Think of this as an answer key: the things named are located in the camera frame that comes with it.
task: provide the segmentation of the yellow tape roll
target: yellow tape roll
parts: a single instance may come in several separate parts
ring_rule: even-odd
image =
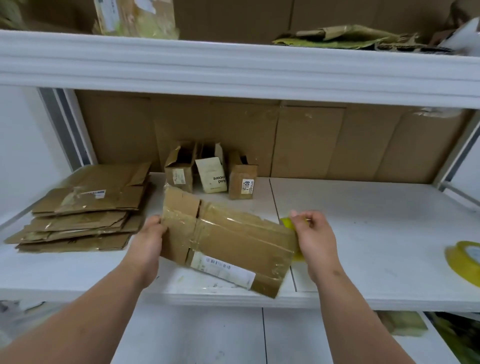
[[[285,226],[286,228],[295,230],[295,226],[293,226],[293,222],[292,220],[290,220],[290,218],[281,218],[280,221],[283,223],[283,226]],[[303,257],[303,254],[301,253],[300,249],[293,256],[293,261],[295,262],[305,261],[305,258]]]
[[[445,258],[453,271],[468,282],[480,287],[480,244],[458,242],[445,249]]]

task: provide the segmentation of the barcode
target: barcode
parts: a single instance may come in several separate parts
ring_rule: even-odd
[[[212,258],[207,258],[205,260],[207,261],[207,263],[215,264],[216,266],[219,266],[219,267],[222,267],[222,268],[225,268],[225,269],[230,269],[232,267],[230,264],[224,263],[220,260],[215,260],[215,259],[212,259]]]

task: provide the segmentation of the stack of flattened cardboard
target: stack of flattened cardboard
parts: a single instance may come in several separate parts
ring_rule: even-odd
[[[123,249],[138,231],[150,163],[85,166],[50,190],[5,240],[23,252]]]
[[[298,250],[295,232],[167,186],[162,257],[275,298]]]

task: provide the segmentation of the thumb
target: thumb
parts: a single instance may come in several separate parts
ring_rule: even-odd
[[[295,226],[295,231],[298,235],[304,234],[306,231],[310,230],[310,226],[303,216],[300,216],[295,210],[292,210],[290,213],[290,220]]]

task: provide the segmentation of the flattened cardboard box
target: flattened cardboard box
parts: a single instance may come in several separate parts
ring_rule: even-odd
[[[231,200],[253,198],[257,169],[257,165],[248,164],[247,157],[238,151],[228,154],[228,196]]]
[[[165,174],[170,186],[193,192],[193,165],[197,156],[195,142],[176,142],[165,162]]]
[[[15,248],[25,253],[65,253],[122,250],[131,237],[128,234],[88,236],[53,243],[18,244]]]
[[[275,298],[298,249],[293,230],[173,187],[165,189],[162,256]]]
[[[223,149],[220,143],[203,143],[199,154],[200,157],[195,160],[195,163],[204,192],[206,194],[225,192],[227,179],[223,167]]]
[[[39,217],[25,225],[25,231],[65,231],[100,228],[121,228],[127,211],[99,211],[56,217]]]
[[[6,244],[33,244],[53,242],[58,240],[75,239],[83,236],[114,234],[122,232],[136,232],[142,225],[141,215],[131,216],[121,228],[99,228],[65,231],[28,231],[25,228],[5,239]]]
[[[137,210],[150,163],[85,166],[50,190],[32,209],[38,216]]]

